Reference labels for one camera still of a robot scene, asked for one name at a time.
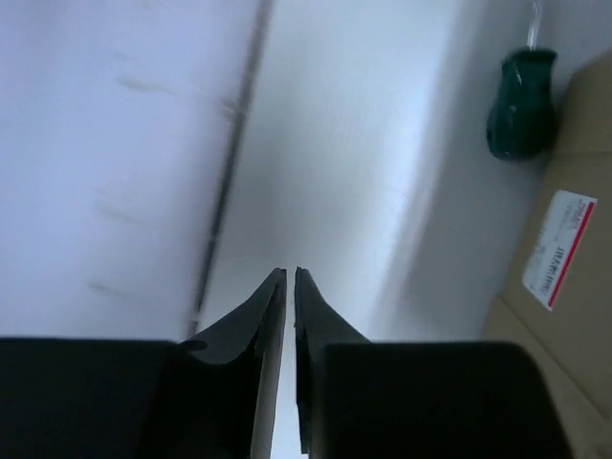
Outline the green screwdriver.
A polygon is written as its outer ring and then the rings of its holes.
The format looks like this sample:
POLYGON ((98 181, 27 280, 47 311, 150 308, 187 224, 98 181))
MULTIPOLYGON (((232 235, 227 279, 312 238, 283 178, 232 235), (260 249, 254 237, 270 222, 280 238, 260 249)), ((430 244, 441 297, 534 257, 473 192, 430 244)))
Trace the green screwdriver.
POLYGON ((488 114, 486 140, 502 161, 530 160, 550 149, 557 133, 552 78, 557 52, 537 45, 542 6, 532 3, 526 45, 509 53, 488 114))

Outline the tan plastic toolbox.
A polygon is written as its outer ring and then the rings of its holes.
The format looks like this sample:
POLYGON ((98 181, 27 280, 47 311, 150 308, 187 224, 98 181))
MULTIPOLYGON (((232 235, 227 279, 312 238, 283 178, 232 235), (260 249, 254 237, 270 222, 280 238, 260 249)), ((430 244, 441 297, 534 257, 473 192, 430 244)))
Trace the tan plastic toolbox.
POLYGON ((577 70, 486 339, 526 349, 578 458, 611 454, 611 56, 577 70))

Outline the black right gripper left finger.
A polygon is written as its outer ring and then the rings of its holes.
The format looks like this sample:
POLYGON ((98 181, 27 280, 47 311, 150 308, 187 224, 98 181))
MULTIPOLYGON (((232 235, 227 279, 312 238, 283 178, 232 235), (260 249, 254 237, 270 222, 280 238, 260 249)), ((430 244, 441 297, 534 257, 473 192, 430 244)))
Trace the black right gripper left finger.
POLYGON ((5 458, 267 458, 286 274, 182 342, 5 338, 5 458))

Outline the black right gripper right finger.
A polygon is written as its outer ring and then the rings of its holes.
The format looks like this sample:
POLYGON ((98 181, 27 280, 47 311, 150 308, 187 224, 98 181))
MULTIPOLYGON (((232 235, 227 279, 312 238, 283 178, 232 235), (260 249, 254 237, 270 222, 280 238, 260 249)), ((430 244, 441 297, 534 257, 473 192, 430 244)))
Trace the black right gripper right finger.
POLYGON ((311 458, 569 458, 535 361, 505 341, 373 342, 295 274, 296 404, 311 458))

